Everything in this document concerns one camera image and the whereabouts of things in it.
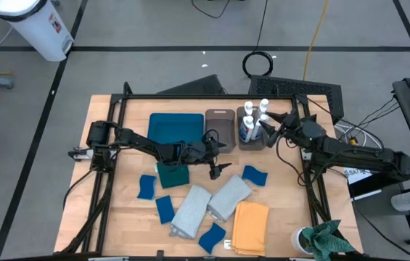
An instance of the white trash can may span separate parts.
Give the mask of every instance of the white trash can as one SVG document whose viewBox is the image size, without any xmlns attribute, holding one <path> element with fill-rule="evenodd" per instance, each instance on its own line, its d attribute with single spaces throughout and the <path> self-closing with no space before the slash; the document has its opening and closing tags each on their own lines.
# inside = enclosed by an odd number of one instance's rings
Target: white trash can
<svg viewBox="0 0 410 261">
<path fill-rule="evenodd" d="M 0 18 L 51 62 L 66 59 L 73 45 L 73 37 L 50 0 L 0 0 Z"/>
</svg>

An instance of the green cloth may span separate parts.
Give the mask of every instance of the green cloth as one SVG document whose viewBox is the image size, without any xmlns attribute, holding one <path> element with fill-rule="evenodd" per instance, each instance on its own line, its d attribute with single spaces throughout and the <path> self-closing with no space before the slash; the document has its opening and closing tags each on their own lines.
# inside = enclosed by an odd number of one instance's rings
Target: green cloth
<svg viewBox="0 0 410 261">
<path fill-rule="evenodd" d="M 157 163 L 157 168 L 163 189 L 189 183 L 188 166 L 167 166 L 159 162 Z"/>
</svg>

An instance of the gray floor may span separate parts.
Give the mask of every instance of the gray floor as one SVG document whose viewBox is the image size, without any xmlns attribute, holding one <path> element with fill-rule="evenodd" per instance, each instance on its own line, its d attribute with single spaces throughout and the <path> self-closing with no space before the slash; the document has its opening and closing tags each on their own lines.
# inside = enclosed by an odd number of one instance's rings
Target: gray floor
<svg viewBox="0 0 410 261">
<path fill-rule="evenodd" d="M 61 0 L 58 12 L 72 27 L 81 1 Z M 219 13 L 225 1 L 199 1 Z M 410 0 L 401 0 L 410 21 Z M 242 46 L 258 37 L 264 1 L 234 1 L 219 20 L 193 9 L 189 1 L 89 0 L 76 37 L 76 46 Z M 307 46 L 322 1 L 269 0 L 262 46 Z M 0 20 L 0 39 L 8 24 Z M 4 46 L 28 46 L 15 31 Z M 317 46 L 410 46 L 410 38 L 391 0 L 331 0 Z M 250 81 L 242 72 L 246 51 L 88 52 L 70 54 L 33 163 L 22 201 L 2 258 L 51 254 L 57 236 L 62 198 L 73 161 L 67 151 L 80 137 L 92 94 L 120 92 L 127 80 L 134 91 L 153 94 L 209 74 L 216 74 L 232 94 L 244 94 Z M 305 52 L 271 51 L 273 76 L 301 79 Z M 15 72 L 15 88 L 0 89 L 0 227 L 36 131 L 58 63 L 33 51 L 0 51 Z M 263 59 L 249 61 L 249 71 L 266 69 Z M 0 64 L 0 72 L 5 70 Z M 391 98 L 391 83 L 410 77 L 410 52 L 314 52 L 308 80 L 340 84 L 345 118 L 360 121 Z M 398 110 L 372 123 L 386 146 L 410 154 L 410 133 Z M 379 200 L 358 203 L 361 209 L 380 208 Z M 375 215 L 372 222 L 405 246 L 410 233 L 404 217 Z M 361 239 L 373 257 L 410 260 L 381 239 L 361 218 Z"/>
</svg>

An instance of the black metal frame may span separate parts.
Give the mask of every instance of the black metal frame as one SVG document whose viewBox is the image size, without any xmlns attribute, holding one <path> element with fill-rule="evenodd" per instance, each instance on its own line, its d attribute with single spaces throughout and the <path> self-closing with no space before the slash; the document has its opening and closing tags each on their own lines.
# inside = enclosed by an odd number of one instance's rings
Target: black metal frame
<svg viewBox="0 0 410 261">
<path fill-rule="evenodd" d="M 210 95 L 196 95 L 196 94 L 180 94 L 180 95 L 158 95 L 158 94 L 132 94 L 131 89 L 125 84 L 124 85 L 124 93 L 123 94 L 112 94 L 110 100 L 110 108 L 108 109 L 107 120 L 113 121 L 114 118 L 114 111 L 115 107 L 118 103 L 120 103 L 119 115 L 118 115 L 118 125 L 123 126 L 124 116 L 126 113 L 127 102 L 129 99 L 262 99 L 268 98 L 267 94 L 261 95 L 248 95 L 248 94 L 210 94 Z M 292 95 L 276 95 L 272 96 L 271 99 L 287 99 L 291 100 L 292 107 L 298 112 L 297 106 L 297 99 Z M 303 110 L 306 116 L 309 116 L 309 108 L 307 102 L 303 103 Z M 114 160 L 114 167 L 112 171 L 108 173 L 108 179 L 113 181 L 114 174 L 115 174 L 115 166 L 116 166 L 116 158 Z M 306 170 L 306 163 L 303 164 L 303 171 Z M 104 173 L 97 173 L 94 182 L 94 190 L 91 196 L 91 204 L 89 209 L 89 215 L 93 214 L 95 208 L 97 206 L 97 202 L 99 200 L 99 192 L 102 185 L 102 176 Z M 305 175 L 308 177 L 310 176 L 309 173 L 305 172 Z M 113 182 L 107 183 L 107 187 L 105 189 L 109 189 L 112 191 Z M 307 196 L 309 200 L 310 206 L 310 216 L 311 216 L 311 225 L 318 225 L 318 218 L 317 215 L 319 214 L 324 221 L 330 220 L 330 211 L 329 205 L 327 200 L 327 193 L 324 185 L 324 180 L 322 177 L 318 179 L 318 186 L 319 186 L 319 196 L 321 202 L 319 202 L 316 198 L 316 195 L 313 192 L 312 186 L 306 186 Z M 107 198 L 107 203 L 104 206 L 102 211 L 102 217 L 100 220 L 99 225 L 99 233 L 97 236 L 97 247 L 95 252 L 98 254 L 102 253 L 103 250 L 103 243 L 104 243 L 104 236 L 106 232 L 107 226 L 107 216 L 110 207 L 110 196 Z M 85 239 L 83 240 L 82 252 L 87 252 L 89 250 L 91 240 L 91 230 L 87 233 Z"/>
</svg>

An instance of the sticker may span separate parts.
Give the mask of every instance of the sticker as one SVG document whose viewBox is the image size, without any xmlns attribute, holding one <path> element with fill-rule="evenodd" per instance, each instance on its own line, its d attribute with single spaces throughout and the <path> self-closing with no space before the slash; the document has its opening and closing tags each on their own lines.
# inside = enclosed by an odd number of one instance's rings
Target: sticker
<svg viewBox="0 0 410 261">
<path fill-rule="evenodd" d="M 224 240 L 224 249 L 232 249 L 231 248 L 231 240 L 230 239 L 226 239 Z"/>
<path fill-rule="evenodd" d="M 60 22 L 58 22 L 57 17 L 54 16 L 53 13 L 50 14 L 50 18 L 48 19 L 48 21 L 53 25 L 54 30 L 55 30 L 57 33 L 60 33 L 61 24 L 60 24 Z"/>
</svg>

